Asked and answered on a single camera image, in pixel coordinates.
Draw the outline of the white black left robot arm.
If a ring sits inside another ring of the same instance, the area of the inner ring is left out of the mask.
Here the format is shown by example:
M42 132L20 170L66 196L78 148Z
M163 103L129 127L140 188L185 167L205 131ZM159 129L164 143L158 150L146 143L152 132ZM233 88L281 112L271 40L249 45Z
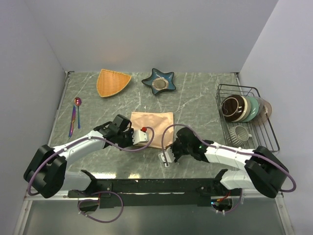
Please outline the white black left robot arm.
M81 138L69 143L50 147L41 146L24 173L28 182L27 192L50 198L61 190L79 190L86 197L97 191L95 177L85 171L70 172L76 161L95 151L116 145L127 148L146 141L146 134L132 128L131 121L117 115L113 121L99 125Z

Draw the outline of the peach satin napkin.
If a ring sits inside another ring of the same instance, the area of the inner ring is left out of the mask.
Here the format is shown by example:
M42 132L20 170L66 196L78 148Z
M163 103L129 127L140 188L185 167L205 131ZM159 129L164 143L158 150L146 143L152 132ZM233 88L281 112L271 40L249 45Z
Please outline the peach satin napkin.
M174 124L173 112L168 113L144 113L132 112L132 128L140 130L142 127L151 127L154 130L155 137L150 147L161 149L161 138L164 130Z

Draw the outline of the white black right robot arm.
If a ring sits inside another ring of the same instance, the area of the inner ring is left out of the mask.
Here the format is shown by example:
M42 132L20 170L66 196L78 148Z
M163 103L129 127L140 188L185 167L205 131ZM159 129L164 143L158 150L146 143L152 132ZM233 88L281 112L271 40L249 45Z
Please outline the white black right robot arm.
M214 190L225 195L233 189L256 189L268 198L275 198L285 182L288 169L266 147L242 149L201 140L190 128L177 132L176 140L165 150L170 162L177 162L184 155L206 163L218 163L233 170L222 169L214 178Z

